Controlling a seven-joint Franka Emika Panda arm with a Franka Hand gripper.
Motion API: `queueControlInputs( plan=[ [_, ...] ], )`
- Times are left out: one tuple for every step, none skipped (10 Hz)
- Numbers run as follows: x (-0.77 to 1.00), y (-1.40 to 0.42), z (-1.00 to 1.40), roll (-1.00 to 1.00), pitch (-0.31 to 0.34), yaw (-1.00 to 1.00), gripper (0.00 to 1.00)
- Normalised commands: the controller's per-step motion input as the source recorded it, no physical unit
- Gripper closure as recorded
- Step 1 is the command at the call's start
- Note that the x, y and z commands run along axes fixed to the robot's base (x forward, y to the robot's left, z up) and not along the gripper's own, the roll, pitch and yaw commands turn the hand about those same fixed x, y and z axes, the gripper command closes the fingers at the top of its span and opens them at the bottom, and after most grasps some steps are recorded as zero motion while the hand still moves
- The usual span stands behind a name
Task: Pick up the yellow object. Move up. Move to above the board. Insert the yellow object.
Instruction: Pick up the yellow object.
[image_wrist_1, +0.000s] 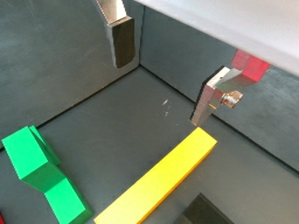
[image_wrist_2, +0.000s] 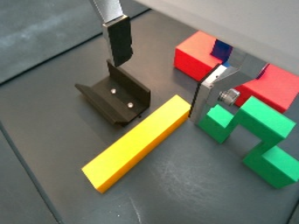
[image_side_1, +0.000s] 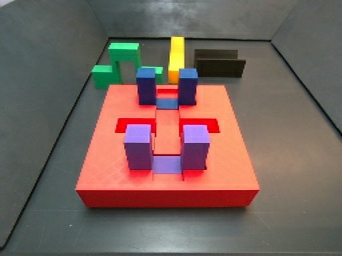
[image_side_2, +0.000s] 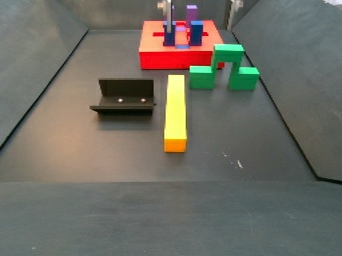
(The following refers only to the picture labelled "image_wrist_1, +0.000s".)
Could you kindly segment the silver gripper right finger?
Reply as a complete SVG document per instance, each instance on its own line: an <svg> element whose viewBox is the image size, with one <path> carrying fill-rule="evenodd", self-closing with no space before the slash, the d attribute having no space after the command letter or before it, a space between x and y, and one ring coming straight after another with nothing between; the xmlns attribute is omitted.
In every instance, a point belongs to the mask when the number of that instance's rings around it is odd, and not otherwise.
<svg viewBox="0 0 299 224"><path fill-rule="evenodd" d="M228 69L223 66L208 78L201 87L197 104L191 115L191 122L195 126L201 126L219 106L225 105L233 108L239 103L243 94L232 83L232 79L239 76L240 71L237 69Z"/></svg>

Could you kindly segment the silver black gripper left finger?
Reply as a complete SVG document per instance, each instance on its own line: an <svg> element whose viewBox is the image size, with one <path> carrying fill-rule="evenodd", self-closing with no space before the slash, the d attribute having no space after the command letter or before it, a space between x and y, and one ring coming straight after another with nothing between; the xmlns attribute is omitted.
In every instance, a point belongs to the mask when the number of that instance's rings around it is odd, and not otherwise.
<svg viewBox="0 0 299 224"><path fill-rule="evenodd" d="M95 0L107 25L113 65L124 67L136 56L135 20L127 15L123 0Z"/></svg>

